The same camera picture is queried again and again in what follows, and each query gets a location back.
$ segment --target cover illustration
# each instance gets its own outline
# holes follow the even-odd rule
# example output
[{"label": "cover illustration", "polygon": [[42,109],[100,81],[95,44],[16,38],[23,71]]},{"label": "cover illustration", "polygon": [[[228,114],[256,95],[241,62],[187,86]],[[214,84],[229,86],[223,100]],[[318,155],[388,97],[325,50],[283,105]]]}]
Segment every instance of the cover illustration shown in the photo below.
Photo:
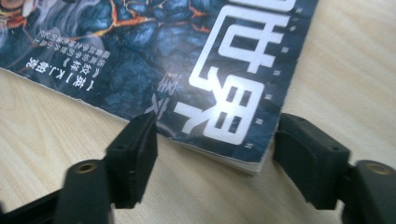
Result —
[{"label": "cover illustration", "polygon": [[317,0],[0,0],[0,66],[260,162]]}]

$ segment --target light wood tabletop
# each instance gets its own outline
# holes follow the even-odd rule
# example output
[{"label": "light wood tabletop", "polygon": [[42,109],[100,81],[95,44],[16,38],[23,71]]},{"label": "light wood tabletop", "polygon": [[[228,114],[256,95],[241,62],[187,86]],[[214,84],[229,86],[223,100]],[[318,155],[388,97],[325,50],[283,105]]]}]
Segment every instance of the light wood tabletop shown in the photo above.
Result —
[{"label": "light wood tabletop", "polygon": [[[284,112],[316,124],[352,151],[351,163],[396,167],[396,1],[318,3]],[[102,159],[127,124],[0,71],[0,201],[13,210],[63,185],[78,161]],[[258,175],[159,136],[143,202],[116,223],[341,223],[317,211],[266,154]]]}]

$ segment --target magazine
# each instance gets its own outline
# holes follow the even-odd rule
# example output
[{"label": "magazine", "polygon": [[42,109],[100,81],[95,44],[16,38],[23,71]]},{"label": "magazine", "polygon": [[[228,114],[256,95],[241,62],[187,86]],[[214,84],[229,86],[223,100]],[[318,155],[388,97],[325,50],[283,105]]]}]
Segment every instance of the magazine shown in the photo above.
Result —
[{"label": "magazine", "polygon": [[0,66],[257,172],[317,0],[0,0]]}]

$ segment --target book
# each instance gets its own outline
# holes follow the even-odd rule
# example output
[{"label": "book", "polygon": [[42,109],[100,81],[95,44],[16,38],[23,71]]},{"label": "book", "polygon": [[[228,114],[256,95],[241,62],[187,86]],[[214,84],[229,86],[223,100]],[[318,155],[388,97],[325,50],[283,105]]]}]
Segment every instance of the book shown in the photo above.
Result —
[{"label": "book", "polygon": [[258,172],[317,0],[0,3],[1,67]]}]

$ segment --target dark blue artwork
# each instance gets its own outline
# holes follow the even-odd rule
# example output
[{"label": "dark blue artwork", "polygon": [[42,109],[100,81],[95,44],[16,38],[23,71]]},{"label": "dark blue artwork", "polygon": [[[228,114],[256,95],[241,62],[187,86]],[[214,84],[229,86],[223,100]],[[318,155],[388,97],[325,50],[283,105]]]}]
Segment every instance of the dark blue artwork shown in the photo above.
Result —
[{"label": "dark blue artwork", "polygon": [[317,0],[0,0],[0,66],[259,163]]}]

